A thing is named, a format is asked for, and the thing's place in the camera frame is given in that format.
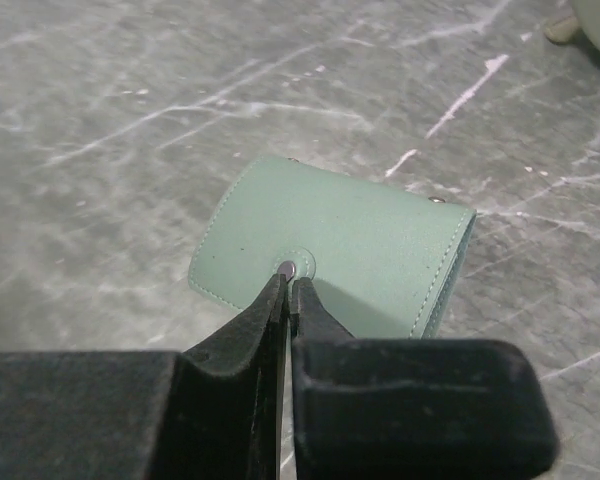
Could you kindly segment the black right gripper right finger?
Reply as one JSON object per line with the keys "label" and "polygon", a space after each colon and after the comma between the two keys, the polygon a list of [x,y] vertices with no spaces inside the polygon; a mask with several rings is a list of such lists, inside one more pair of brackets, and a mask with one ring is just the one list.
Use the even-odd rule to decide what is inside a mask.
{"label": "black right gripper right finger", "polygon": [[301,479],[533,479],[560,441],[527,357],[499,340],[364,339],[292,288]]}

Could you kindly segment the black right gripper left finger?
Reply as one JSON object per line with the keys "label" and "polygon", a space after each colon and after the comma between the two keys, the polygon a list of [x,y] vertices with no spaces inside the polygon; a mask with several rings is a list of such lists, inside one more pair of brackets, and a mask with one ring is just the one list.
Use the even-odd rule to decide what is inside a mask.
{"label": "black right gripper left finger", "polygon": [[275,479],[286,283],[191,349],[0,353],[0,479]]}

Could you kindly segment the mint green card holder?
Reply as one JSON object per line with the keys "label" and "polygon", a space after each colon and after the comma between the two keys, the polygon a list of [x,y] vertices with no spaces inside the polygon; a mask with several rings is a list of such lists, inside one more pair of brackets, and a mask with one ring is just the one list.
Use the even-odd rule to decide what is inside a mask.
{"label": "mint green card holder", "polygon": [[473,209],[290,158],[248,165],[211,217],[192,289],[243,310],[279,272],[309,278],[362,338],[431,338],[476,220]]}

